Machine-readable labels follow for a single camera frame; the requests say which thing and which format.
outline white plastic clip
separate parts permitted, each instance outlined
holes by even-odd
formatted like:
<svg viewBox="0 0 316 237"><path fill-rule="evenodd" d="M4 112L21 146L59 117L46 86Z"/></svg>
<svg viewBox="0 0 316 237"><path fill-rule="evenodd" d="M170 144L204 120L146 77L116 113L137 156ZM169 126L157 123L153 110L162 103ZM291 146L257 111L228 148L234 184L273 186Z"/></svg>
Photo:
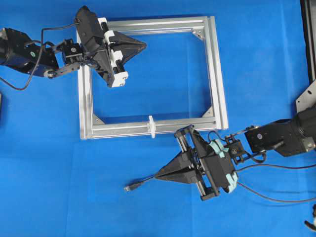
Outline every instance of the white plastic clip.
<svg viewBox="0 0 316 237"><path fill-rule="evenodd" d="M106 31L104 33L104 43L108 43L108 45L110 45L112 42L110 42L110 37L114 36L114 32L113 31Z"/></svg>
<svg viewBox="0 0 316 237"><path fill-rule="evenodd" d="M149 115L148 118L149 118L149 123L147 124L148 131L151 133L152 138L155 138L156 123L154 122L154 118L152 115Z"/></svg>

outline blue tabletop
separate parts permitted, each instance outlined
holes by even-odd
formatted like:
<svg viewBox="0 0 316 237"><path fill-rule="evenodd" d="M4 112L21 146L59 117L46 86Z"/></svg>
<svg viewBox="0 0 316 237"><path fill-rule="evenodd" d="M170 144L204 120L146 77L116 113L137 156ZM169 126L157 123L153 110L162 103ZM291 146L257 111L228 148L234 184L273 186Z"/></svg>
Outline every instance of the blue tabletop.
<svg viewBox="0 0 316 237"><path fill-rule="evenodd" d="M229 118L222 135L293 117L294 100L308 86L299 0L12 0L1 4L0 26L38 40L41 28L72 23L84 4L108 20L215 16ZM69 38L75 29L45 34L54 43ZM191 34L137 38L148 48L126 64L126 86L109 89L93 76L96 114L117 122L205 112L201 42ZM0 76L19 86L27 79L5 67ZM171 134L81 141L77 86L77 73L34 77L22 92L0 83L0 236L313 236L304 226L313 203L271 203L242 187L202 202L195 185L159 180L125 193L130 180L167 164L178 144ZM314 151L268 152L267 163L314 162ZM258 167L239 178L273 198L316 196L314 169Z"/></svg>

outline square metal frame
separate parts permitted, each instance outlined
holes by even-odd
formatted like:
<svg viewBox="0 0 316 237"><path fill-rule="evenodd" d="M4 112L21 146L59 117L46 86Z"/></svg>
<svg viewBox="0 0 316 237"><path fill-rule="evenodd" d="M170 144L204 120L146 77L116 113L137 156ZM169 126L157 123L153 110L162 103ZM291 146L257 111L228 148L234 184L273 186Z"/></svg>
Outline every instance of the square metal frame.
<svg viewBox="0 0 316 237"><path fill-rule="evenodd" d="M105 18L99 18L99 22L104 21L106 21ZM177 129L190 124L193 124L198 131L228 128L214 16L111 21L107 24L109 29L130 36L192 32L204 42L211 107L201 118L157 120L155 121L156 134L173 133ZM91 69L88 66L83 66L78 71L78 89L80 138L82 140L151 134L151 124L149 122L106 124L94 114Z"/></svg>

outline screw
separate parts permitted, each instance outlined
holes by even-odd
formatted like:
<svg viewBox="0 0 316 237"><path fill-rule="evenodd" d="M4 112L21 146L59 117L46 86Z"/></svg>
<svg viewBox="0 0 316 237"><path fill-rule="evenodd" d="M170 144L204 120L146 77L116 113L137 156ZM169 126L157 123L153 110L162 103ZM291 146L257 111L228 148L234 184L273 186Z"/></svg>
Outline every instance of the screw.
<svg viewBox="0 0 316 237"><path fill-rule="evenodd" d="M237 154L237 150L236 149L232 149L232 154L236 155Z"/></svg>

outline wire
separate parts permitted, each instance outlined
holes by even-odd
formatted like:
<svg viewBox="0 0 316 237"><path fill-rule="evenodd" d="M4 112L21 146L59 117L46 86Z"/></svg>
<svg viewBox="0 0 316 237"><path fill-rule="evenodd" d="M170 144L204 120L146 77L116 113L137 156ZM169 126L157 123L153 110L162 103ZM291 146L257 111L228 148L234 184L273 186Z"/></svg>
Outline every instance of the wire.
<svg viewBox="0 0 316 237"><path fill-rule="evenodd" d="M316 197L310 198L310 199L303 199L303 200L280 200L280 199L274 199L271 197L267 197L264 196L256 191L254 191L253 189L249 188L248 186L246 186L245 184L242 184L241 182L237 182L240 186L244 187L245 189L251 191L252 193L254 193L255 195L258 195L266 200L269 201L274 201L274 202L280 202L280 203L305 203L305 202L310 202L310 201L315 201Z"/></svg>
<svg viewBox="0 0 316 237"><path fill-rule="evenodd" d="M211 139L210 139L210 137L209 137L209 135L210 135L211 133L215 133L215 134L217 135L217 137L218 137L220 140L222 140L223 142L225 142L225 140L221 137L221 135L219 135L219 133L218 133L217 131L215 131L215 130L212 130L212 131L210 131L210 132L208 133L207 138L208 138L208 141L209 141L209 142L211 142Z"/></svg>
<svg viewBox="0 0 316 237"><path fill-rule="evenodd" d="M150 180L150 179L152 179L152 178L154 178L154 177L155 177L155 175L151 175L151 176L149 176L149 177L146 178L146 179L143 179L143 180L141 180L141 181L133 182L133 183L131 183L131 184L129 184L129 185L126 185L126 186L124 187L124 190L127 191L127 192L133 191L134 189L138 188L139 186L143 185L143 184L146 183L148 180Z"/></svg>
<svg viewBox="0 0 316 237"><path fill-rule="evenodd" d="M282 168L282 169L308 169L312 167L316 167L316 164L308 165L308 166L299 166L299 167L291 167L291 166L283 166L283 165L276 165L276 164L252 164L249 166L245 166L244 168L237 169L236 172L243 171L248 168L257 167L257 166L269 166L273 168Z"/></svg>
<svg viewBox="0 0 316 237"><path fill-rule="evenodd" d="M79 24L79 22L72 23L72 24L70 24L70 25L62 26L62 27L43 28L43 29L41 30L39 56L38 56L38 59L37 59L37 61L36 61L36 63L35 63L35 66L34 66L32 72L31 72L31 74L29 75L29 78L28 78L28 80L26 81L24 87L22 87L22 88L15 87L15 86L13 86L12 84L10 84L9 82L7 82L5 79L3 79L3 78L1 78L1 77L0 77L0 80L2 80L5 84L7 84L8 86L10 86L11 88L13 88L13 89L15 89L15 90L25 90L25 89L28 87L28 85L30 84L31 79L32 79L32 76L33 76L34 72L36 71L36 69L37 69L37 67L38 67L38 65L39 65L39 63L40 63L40 59L41 59L41 56L42 56L42 53L43 53L43 48L45 47L45 44L43 43L43 42L44 42L44 31L64 30L64 29L66 29L66 28L72 27L72 26L77 25L77 24Z"/></svg>

